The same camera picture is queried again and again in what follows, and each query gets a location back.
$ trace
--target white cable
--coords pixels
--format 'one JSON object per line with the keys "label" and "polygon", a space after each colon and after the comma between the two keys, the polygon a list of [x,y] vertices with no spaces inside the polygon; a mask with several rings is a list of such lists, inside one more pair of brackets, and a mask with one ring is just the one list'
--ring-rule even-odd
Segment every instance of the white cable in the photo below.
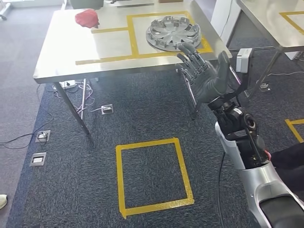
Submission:
{"label": "white cable", "polygon": [[[79,87],[80,89],[84,89],[84,82],[75,82],[75,83],[79,84],[78,87]],[[57,91],[55,91],[55,88],[54,88],[54,87],[53,87],[53,89],[54,89],[54,92],[56,93],[56,94],[54,94],[54,96],[56,96],[56,97],[57,97],[57,98],[63,99],[62,97],[60,97],[60,96],[58,95],[58,92],[57,92]],[[86,104],[86,106],[87,106],[87,105],[88,105],[88,106],[91,106],[91,105],[93,105],[94,103],[95,103],[95,98],[91,97],[91,95],[93,94],[93,89],[91,87],[91,85],[86,84],[86,88],[85,88],[85,89],[90,91],[90,93],[86,97],[86,100],[88,100],[88,99],[89,99],[89,98],[91,98],[91,99],[93,100],[92,103]],[[82,105],[81,105],[80,107],[77,107],[77,106],[75,106],[75,105],[73,105],[73,106],[74,106],[74,108],[76,110],[76,112],[77,112],[78,114],[79,114],[79,113],[84,111],[84,109],[88,109],[88,107],[83,108]],[[95,112],[95,111],[97,111],[97,110],[101,110],[101,109],[102,109],[102,108],[97,108],[97,109],[95,109],[95,110],[93,110],[93,111],[91,111],[91,112],[92,113],[92,112]]]}
{"label": "white cable", "polygon": [[293,73],[290,73],[290,74],[269,74],[267,76],[270,76],[270,75],[293,75],[293,74],[296,74],[296,73],[304,73],[303,71],[296,71],[296,72],[293,72]]}
{"label": "white cable", "polygon": [[102,108],[97,108],[97,109],[95,109],[95,110],[93,110],[93,111],[91,111],[91,113],[92,112],[95,112],[95,111],[97,111],[97,110],[101,110]]}

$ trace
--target gray carpet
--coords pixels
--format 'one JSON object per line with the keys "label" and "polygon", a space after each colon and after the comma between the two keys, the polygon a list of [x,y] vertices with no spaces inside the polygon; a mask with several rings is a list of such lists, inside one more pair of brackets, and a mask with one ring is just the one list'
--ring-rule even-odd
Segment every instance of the gray carpet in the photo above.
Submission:
{"label": "gray carpet", "polygon": [[[256,52],[253,78],[272,54]],[[301,68],[282,56],[275,70]],[[269,79],[272,90],[258,92],[250,110],[260,123],[260,133],[270,151],[296,144],[284,120],[304,116],[299,99],[304,77]],[[30,145],[8,227],[220,227],[216,187],[223,149],[214,132],[216,119],[207,107],[191,121],[189,97],[174,71],[105,77],[99,83],[92,80],[92,87],[96,101],[91,110],[113,104],[115,113],[88,114],[91,138],[86,138],[62,100],[45,92],[42,104],[55,117],[46,128],[51,130],[51,139],[45,146]],[[78,104],[81,92],[69,96]],[[49,119],[46,117],[40,109],[36,126]],[[180,141],[195,203],[122,218],[118,205],[115,146],[171,137]],[[29,168],[34,152],[47,152],[45,165]],[[177,156],[170,145],[124,151],[123,170],[127,208],[186,196]],[[223,164],[220,195],[226,227],[252,226],[241,183],[229,158]]]}
{"label": "gray carpet", "polygon": [[[39,106],[32,74],[53,12],[58,9],[13,9],[7,21],[0,20],[0,141],[32,131]],[[24,137],[13,146],[29,141]],[[0,210],[0,228],[6,224],[26,151],[0,147],[0,194],[9,199]]]}

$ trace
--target stainless steel table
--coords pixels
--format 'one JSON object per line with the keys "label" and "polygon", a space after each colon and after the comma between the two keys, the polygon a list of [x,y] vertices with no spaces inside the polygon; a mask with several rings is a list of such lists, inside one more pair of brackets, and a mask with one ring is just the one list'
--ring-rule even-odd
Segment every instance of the stainless steel table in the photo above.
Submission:
{"label": "stainless steel table", "polygon": [[242,12],[240,13],[231,38],[238,28],[244,28],[244,25],[241,25],[241,21],[242,17],[246,16],[276,48],[275,54],[256,82],[250,96],[264,81],[281,53],[304,51],[303,0],[236,0],[236,2]]}
{"label": "stainless steel table", "polygon": [[223,50],[232,57],[195,1],[152,3],[101,8],[97,11],[100,23],[98,29],[76,24],[75,15],[82,10],[56,11],[33,78],[38,84],[54,83],[75,118],[89,133],[83,111],[80,117],[59,82],[174,69],[181,62],[176,52],[155,49],[146,42],[146,31],[155,19],[188,17],[201,27],[203,45],[198,50],[204,59],[216,60]]}

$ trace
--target black pants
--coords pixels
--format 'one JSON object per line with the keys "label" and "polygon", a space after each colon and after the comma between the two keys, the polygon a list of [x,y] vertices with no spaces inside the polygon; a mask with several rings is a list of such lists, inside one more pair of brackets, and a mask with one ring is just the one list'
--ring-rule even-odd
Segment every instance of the black pants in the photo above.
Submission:
{"label": "black pants", "polygon": [[272,154],[277,173],[291,191],[304,190],[304,143]]}

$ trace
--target red cap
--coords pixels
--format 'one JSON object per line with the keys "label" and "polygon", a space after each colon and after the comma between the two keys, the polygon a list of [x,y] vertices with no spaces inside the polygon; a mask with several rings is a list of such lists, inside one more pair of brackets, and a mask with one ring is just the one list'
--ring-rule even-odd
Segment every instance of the red cap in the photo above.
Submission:
{"label": "red cap", "polygon": [[92,27],[95,27],[97,29],[98,25],[100,24],[97,14],[94,9],[88,9],[81,13],[76,14],[75,16],[75,20],[77,24],[90,29]]}

